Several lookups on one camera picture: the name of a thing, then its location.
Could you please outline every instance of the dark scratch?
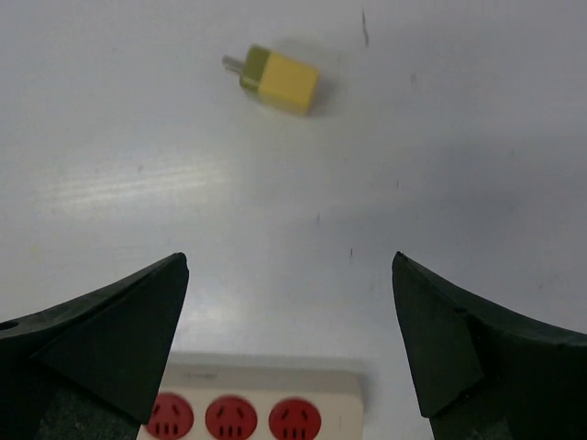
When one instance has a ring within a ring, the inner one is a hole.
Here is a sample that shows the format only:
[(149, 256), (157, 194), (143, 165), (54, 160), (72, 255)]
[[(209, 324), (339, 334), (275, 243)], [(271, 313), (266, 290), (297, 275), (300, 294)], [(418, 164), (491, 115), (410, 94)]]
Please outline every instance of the dark scratch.
[(548, 277), (544, 282), (541, 282), (538, 285), (538, 290), (541, 291), (546, 286), (549, 286), (550, 284), (555, 283), (558, 279), (559, 279), (559, 275), (552, 275), (551, 277)]
[(369, 32), (367, 31), (367, 18), (365, 17), (365, 8), (362, 8), (363, 18), (363, 37), (365, 37), (365, 47), (369, 47)]

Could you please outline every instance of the yellow block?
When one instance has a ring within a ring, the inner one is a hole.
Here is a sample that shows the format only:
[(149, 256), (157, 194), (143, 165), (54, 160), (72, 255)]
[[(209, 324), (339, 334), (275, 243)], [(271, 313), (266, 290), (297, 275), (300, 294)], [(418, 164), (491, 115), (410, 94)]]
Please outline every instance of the yellow block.
[(272, 52), (260, 80), (259, 97), (267, 105), (305, 115), (310, 111), (319, 77), (314, 67)]

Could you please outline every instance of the electrical outlet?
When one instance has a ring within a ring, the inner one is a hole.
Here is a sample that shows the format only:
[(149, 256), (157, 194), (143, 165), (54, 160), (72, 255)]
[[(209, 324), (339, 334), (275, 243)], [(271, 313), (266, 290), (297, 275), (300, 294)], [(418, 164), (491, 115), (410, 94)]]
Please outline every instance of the electrical outlet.
[(362, 419), (352, 373), (170, 363), (138, 440), (361, 440)]

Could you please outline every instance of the power strip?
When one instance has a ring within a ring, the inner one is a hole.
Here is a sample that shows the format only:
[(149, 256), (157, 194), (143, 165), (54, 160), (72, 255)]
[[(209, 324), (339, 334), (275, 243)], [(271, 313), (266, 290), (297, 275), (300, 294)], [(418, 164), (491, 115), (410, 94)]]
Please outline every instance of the power strip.
[(168, 364), (138, 440), (361, 440), (348, 372)]

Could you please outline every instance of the dark mark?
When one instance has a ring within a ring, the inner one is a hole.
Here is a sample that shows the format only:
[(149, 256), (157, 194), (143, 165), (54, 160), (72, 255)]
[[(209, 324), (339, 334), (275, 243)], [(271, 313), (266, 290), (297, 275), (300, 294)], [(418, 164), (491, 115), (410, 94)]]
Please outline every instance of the dark mark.
[(193, 379), (215, 380), (218, 378), (218, 375), (216, 373), (191, 373), (188, 371), (186, 373), (183, 373), (183, 377), (188, 380), (193, 380)]
[(559, 275), (552, 275), (551, 277), (548, 277), (544, 282), (541, 282), (538, 285), (538, 290), (541, 291), (546, 286), (549, 286), (550, 284), (553, 284), (554, 282), (556, 282), (558, 279), (559, 279)]
[(367, 31), (367, 18), (365, 17), (365, 8), (362, 8), (363, 17), (363, 37), (365, 37), (365, 47), (369, 47), (369, 32)]

